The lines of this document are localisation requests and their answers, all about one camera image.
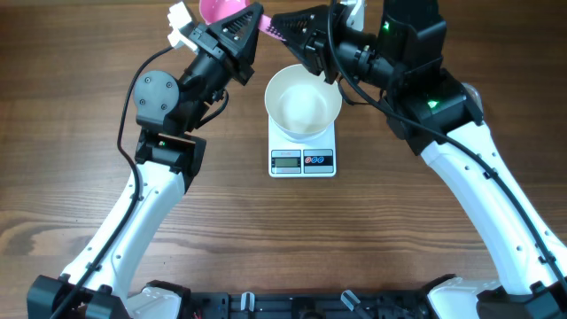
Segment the pink plastic measuring scoop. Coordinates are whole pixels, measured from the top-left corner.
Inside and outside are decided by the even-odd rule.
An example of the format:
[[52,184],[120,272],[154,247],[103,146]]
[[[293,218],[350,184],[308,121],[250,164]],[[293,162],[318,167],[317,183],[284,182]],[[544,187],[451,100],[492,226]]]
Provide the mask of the pink plastic measuring scoop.
[[[206,24],[217,22],[239,12],[252,4],[252,0],[200,0],[199,12]],[[271,18],[263,15],[259,30],[276,40],[282,41],[282,36],[271,26]]]

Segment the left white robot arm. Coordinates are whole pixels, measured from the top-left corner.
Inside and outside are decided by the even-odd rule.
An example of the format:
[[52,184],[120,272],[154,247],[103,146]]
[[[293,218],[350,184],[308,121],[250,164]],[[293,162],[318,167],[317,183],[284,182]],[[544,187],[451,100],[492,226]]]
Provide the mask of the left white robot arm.
[[227,106],[227,85],[246,84],[260,33],[258,3],[200,23],[184,4],[167,15],[169,49],[187,47],[195,58],[180,77],[142,64],[125,102],[136,106],[141,131],[127,156],[128,183],[94,237],[56,277],[39,276],[27,293],[31,318],[189,318],[188,288],[163,281],[139,293],[129,289],[160,224],[197,176],[206,141],[194,136]]

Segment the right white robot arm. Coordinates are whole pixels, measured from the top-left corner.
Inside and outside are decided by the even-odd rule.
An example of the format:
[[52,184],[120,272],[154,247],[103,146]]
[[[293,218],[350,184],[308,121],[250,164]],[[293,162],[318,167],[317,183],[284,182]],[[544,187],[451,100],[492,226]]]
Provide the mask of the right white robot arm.
[[436,280],[439,318],[563,318],[566,248],[507,169],[481,102],[443,66],[447,24],[434,1],[386,0],[377,35],[353,29],[348,4],[280,13],[271,26],[308,72],[379,88],[371,104],[444,181],[491,255],[495,281]]

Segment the white bowl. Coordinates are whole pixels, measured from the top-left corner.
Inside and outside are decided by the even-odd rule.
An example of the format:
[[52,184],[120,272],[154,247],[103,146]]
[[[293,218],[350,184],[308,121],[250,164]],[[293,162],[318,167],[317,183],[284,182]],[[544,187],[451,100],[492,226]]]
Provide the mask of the white bowl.
[[317,135],[333,124],[343,98],[337,82],[328,84],[324,75],[313,75],[297,64],[271,78],[264,104],[277,127],[288,136],[301,139]]

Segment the white digital kitchen scale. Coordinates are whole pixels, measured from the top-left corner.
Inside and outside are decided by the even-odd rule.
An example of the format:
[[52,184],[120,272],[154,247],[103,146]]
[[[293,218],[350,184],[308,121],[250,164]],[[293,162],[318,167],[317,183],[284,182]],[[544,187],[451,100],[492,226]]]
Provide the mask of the white digital kitchen scale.
[[268,121],[268,172],[273,178],[327,178],[337,173],[335,126],[294,139]]

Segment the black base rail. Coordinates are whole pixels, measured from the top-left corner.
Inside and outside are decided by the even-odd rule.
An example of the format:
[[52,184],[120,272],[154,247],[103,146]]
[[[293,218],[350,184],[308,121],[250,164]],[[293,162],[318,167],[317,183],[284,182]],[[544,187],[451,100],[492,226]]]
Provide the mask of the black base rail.
[[193,292],[183,316],[190,319],[432,318],[419,291],[332,294]]

